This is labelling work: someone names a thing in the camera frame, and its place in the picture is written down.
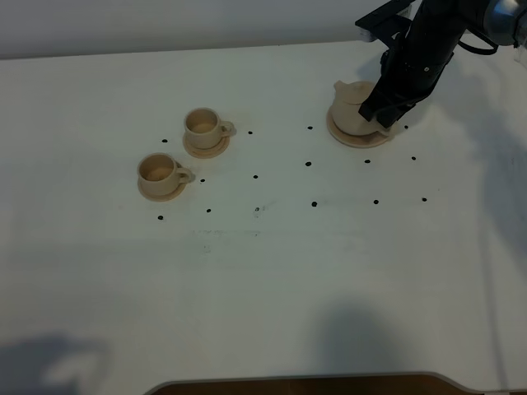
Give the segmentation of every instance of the white wall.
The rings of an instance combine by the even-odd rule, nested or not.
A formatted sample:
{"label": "white wall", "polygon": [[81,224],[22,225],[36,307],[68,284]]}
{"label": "white wall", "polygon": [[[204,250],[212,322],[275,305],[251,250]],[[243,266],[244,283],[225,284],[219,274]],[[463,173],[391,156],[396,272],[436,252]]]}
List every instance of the white wall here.
{"label": "white wall", "polygon": [[0,58],[354,40],[387,0],[2,0]]}

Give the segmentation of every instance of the cup handle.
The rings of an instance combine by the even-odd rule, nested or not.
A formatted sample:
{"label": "cup handle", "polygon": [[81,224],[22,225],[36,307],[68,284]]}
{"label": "cup handle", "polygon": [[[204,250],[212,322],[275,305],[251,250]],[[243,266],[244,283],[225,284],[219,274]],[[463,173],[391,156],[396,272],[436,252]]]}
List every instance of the cup handle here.
{"label": "cup handle", "polygon": [[222,137],[233,136],[236,133],[236,128],[232,122],[222,121],[220,126],[222,127]]}
{"label": "cup handle", "polygon": [[188,184],[192,180],[192,171],[190,171],[189,169],[186,169],[184,167],[178,167],[175,172],[177,174],[183,175],[183,177],[180,178],[180,182],[182,184]]}

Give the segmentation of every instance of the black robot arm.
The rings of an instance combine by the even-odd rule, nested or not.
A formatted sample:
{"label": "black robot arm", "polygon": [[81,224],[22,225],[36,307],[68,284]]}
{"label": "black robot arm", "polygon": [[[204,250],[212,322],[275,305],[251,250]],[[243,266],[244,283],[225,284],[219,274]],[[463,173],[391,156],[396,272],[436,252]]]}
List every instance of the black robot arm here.
{"label": "black robot arm", "polygon": [[[498,45],[518,45],[527,0],[422,0],[413,21],[398,15],[413,0],[392,0],[356,22],[389,49],[381,58],[381,77],[359,113],[391,127],[434,90],[460,44],[491,54]],[[491,45],[475,49],[459,40],[466,30]]]}

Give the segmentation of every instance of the beige ceramic cup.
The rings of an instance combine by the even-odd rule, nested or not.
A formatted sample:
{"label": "beige ceramic cup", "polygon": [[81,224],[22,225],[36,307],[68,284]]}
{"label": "beige ceramic cup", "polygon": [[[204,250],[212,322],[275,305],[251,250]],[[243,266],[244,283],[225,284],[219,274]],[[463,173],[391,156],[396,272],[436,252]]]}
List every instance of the beige ceramic cup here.
{"label": "beige ceramic cup", "polygon": [[151,200],[175,198],[192,179],[192,172],[181,167],[175,159],[163,153],[145,157],[138,166],[138,185],[141,193]]}
{"label": "beige ceramic cup", "polygon": [[234,135],[232,122],[222,121],[213,109],[193,109],[184,117],[185,141],[192,148],[210,150],[222,138]]}

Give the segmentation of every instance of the table surface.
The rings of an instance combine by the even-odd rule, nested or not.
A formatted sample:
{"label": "table surface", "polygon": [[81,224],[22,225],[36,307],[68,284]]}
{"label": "table surface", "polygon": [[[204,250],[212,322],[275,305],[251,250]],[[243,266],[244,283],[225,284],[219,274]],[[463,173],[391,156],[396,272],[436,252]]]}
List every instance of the table surface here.
{"label": "table surface", "polygon": [[[0,393],[407,372],[527,388],[527,72],[512,49],[456,49],[408,129],[341,145],[333,84],[376,81],[384,49],[0,62]],[[181,141],[201,106],[237,127],[211,160]],[[196,174],[171,202],[138,192],[158,151]]]}

